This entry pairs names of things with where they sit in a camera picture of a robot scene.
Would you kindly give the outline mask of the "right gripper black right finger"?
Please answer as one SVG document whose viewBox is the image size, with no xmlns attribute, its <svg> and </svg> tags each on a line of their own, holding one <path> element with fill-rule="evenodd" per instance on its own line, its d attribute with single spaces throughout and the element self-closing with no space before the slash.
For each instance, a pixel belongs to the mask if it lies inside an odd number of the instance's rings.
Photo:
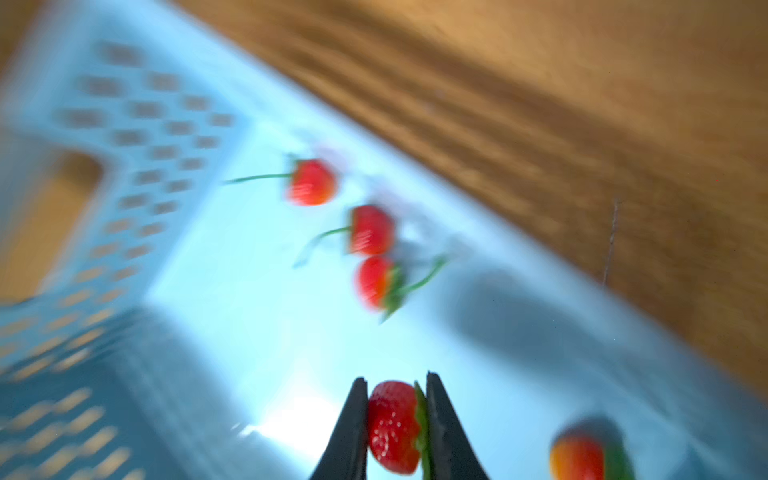
<svg viewBox="0 0 768 480">
<path fill-rule="evenodd" d="M 430 479 L 488 480 L 437 373 L 426 382 Z"/>
</svg>

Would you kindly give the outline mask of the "light blue plastic basket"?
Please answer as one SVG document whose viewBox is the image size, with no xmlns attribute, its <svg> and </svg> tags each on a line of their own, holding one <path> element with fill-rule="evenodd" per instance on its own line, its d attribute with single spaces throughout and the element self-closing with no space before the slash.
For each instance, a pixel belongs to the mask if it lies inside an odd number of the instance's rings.
<svg viewBox="0 0 768 480">
<path fill-rule="evenodd" d="M 489 479 L 546 479 L 603 417 L 635 479 L 763 479 L 767 407 L 488 210 L 181 9 L 50 1 L 1 88 L 1 238 L 64 153 L 101 167 L 32 295 L 1 307 L 5 479 L 310 479 L 353 381 L 429 372 Z M 338 175 L 302 207 L 287 173 Z M 352 208 L 396 223 L 388 320 Z"/>
</svg>

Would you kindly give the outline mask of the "red strawberry with stem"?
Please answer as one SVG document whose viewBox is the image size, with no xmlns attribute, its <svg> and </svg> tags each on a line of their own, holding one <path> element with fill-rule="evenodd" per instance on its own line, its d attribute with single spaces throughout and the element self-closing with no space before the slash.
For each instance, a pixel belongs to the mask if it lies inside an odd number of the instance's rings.
<svg viewBox="0 0 768 480">
<path fill-rule="evenodd" d="M 394 246 L 396 223 L 387 211 L 377 205 L 356 206 L 349 212 L 347 225 L 314 236 L 299 255 L 294 266 L 303 266 L 309 260 L 314 248 L 324 239 L 340 234 L 344 234 L 346 238 L 346 253 L 366 257 L 383 255 Z"/>
</svg>

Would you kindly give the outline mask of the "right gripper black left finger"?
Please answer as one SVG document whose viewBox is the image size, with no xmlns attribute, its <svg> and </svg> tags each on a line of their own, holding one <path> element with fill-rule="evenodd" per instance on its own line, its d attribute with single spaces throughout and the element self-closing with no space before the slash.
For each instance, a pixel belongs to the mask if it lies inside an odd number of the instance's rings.
<svg viewBox="0 0 768 480">
<path fill-rule="evenodd" d="M 356 378 L 310 480 L 366 480 L 368 385 Z"/>
</svg>

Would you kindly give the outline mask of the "red strawberry green leaves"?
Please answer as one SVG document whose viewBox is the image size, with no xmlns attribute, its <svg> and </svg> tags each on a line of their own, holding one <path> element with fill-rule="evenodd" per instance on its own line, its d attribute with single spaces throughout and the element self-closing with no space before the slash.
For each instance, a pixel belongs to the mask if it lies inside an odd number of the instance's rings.
<svg viewBox="0 0 768 480">
<path fill-rule="evenodd" d="M 446 256 L 438 256 L 422 279 L 408 283 L 401 262 L 385 255 L 371 256 L 360 264 L 354 284 L 362 303 L 379 312 L 381 322 L 385 322 L 404 305 L 410 294 L 426 286 L 447 264 Z"/>
</svg>

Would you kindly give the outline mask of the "orange red strawberry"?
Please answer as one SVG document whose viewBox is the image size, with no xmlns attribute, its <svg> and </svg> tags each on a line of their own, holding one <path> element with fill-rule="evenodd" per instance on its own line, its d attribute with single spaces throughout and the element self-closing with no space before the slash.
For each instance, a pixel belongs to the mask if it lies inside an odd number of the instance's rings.
<svg viewBox="0 0 768 480">
<path fill-rule="evenodd" d="M 634 468 L 615 423 L 603 417 L 583 419 L 552 442 L 549 467 L 557 480 L 630 480 Z"/>
</svg>

